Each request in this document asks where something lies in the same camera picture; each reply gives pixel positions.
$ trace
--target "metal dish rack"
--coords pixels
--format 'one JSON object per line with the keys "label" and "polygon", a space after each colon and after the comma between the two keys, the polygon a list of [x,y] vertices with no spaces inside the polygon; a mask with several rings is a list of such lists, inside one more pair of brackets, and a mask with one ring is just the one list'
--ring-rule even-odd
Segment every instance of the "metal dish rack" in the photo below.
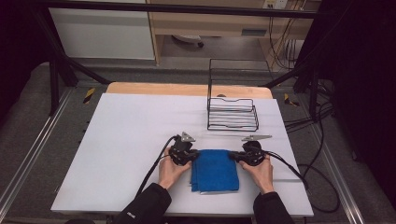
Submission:
{"label": "metal dish rack", "polygon": [[207,89],[207,129],[209,131],[238,131],[256,132],[259,130],[259,120],[253,99],[227,99],[223,97],[212,97],[212,86],[214,81],[259,81],[232,78],[213,78],[214,71],[236,72],[236,71],[262,71],[258,69],[240,68],[214,68],[212,62],[223,61],[228,63],[252,62],[249,60],[211,59],[209,63],[209,81]]}

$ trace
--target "white cabinet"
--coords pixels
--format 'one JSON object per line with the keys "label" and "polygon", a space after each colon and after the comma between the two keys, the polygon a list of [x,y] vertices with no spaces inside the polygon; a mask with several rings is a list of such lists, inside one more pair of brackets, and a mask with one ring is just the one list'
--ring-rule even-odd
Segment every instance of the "white cabinet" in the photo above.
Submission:
{"label": "white cabinet", "polygon": [[[123,2],[146,3],[144,0]],[[154,60],[147,12],[49,10],[70,57]]]}

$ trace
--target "person's left hand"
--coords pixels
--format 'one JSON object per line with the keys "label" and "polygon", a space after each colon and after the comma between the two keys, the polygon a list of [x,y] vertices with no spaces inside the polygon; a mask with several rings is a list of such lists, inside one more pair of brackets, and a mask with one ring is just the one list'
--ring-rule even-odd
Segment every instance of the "person's left hand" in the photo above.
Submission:
{"label": "person's left hand", "polygon": [[191,161],[184,166],[176,165],[169,156],[169,147],[163,153],[165,158],[160,162],[160,180],[158,182],[164,189],[170,189],[180,176],[191,168]]}

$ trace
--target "person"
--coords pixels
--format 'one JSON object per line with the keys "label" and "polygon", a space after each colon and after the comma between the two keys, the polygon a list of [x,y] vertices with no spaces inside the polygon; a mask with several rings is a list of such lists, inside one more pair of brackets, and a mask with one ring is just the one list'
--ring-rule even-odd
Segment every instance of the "person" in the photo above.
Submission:
{"label": "person", "polygon": [[[173,163],[168,155],[169,148],[165,150],[165,157],[160,162],[158,184],[150,184],[116,216],[114,224],[155,224],[161,222],[163,214],[172,202],[168,190],[172,188],[183,173],[191,168],[190,161],[184,166],[178,166]],[[260,189],[260,193],[253,204],[257,223],[294,223],[279,195],[274,190],[273,166],[270,157],[267,155],[265,160],[257,166],[249,166],[243,161],[239,163],[244,170],[250,173]]]}

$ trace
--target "person's right hand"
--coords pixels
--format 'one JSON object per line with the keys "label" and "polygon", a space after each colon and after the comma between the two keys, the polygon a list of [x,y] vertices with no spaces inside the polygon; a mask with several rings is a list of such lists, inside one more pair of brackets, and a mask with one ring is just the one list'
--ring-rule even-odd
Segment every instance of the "person's right hand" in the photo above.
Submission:
{"label": "person's right hand", "polygon": [[242,168],[248,171],[259,187],[262,194],[274,191],[273,186],[273,170],[274,167],[271,164],[270,156],[266,155],[265,159],[257,166],[250,166],[244,161],[240,161]]}

